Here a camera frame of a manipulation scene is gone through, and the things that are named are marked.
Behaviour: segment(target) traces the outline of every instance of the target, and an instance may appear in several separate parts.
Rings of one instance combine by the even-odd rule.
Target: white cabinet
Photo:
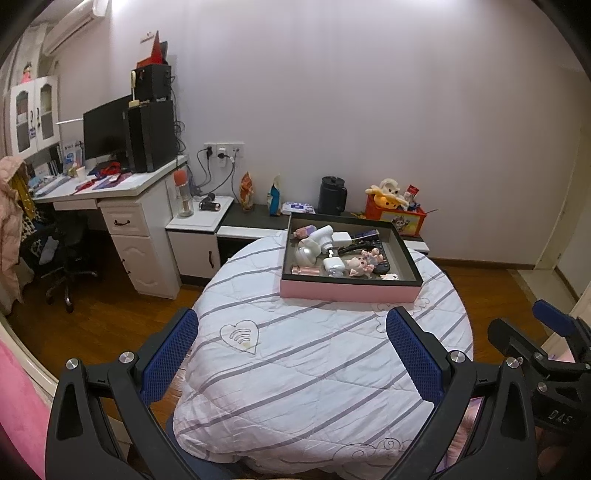
[[[113,235],[111,238],[125,272],[138,292],[156,296],[176,296],[176,292],[168,288],[149,236]]]
[[[181,275],[213,278],[220,269],[220,254],[214,233],[168,231],[168,238]]]
[[[12,87],[6,118],[12,155],[27,158],[58,143],[57,79],[42,77]]]
[[[165,180],[138,197],[101,200],[99,208],[135,289],[176,298],[181,281],[165,230],[173,217]]]

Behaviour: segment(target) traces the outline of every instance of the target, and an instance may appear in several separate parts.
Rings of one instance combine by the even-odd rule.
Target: air conditioner
[[[43,42],[43,54],[47,57],[55,55],[56,51],[76,33],[97,20],[102,20],[106,15],[109,1],[84,0],[49,31]]]

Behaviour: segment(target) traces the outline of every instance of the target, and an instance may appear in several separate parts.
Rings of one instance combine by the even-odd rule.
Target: pink coat
[[[22,209],[18,206],[18,193],[8,184],[22,164],[19,157],[0,160],[0,270],[6,288],[18,301],[22,301],[17,274],[18,249],[21,246]]]

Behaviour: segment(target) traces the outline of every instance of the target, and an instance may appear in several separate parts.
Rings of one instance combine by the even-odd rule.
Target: clothes
[[[22,301],[18,277],[14,270],[18,264],[21,245],[22,209],[18,205],[18,192],[9,185],[23,160],[20,157],[4,157],[0,160],[0,270],[7,290]]]
[[[22,208],[25,210],[27,217],[31,220],[35,218],[37,209],[35,208],[35,202],[29,194],[29,187],[27,181],[20,171],[16,172],[14,176],[8,182],[10,186],[18,192],[18,198],[22,203]]]

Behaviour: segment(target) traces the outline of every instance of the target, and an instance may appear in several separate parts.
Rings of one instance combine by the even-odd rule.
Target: bed
[[[194,309],[199,334],[174,413],[181,447],[243,459],[261,473],[322,469],[378,480],[432,405],[418,395],[385,332],[394,304],[282,299],[286,232],[232,257]],[[473,356],[466,310],[433,262],[411,251],[424,284],[402,304],[448,349]]]

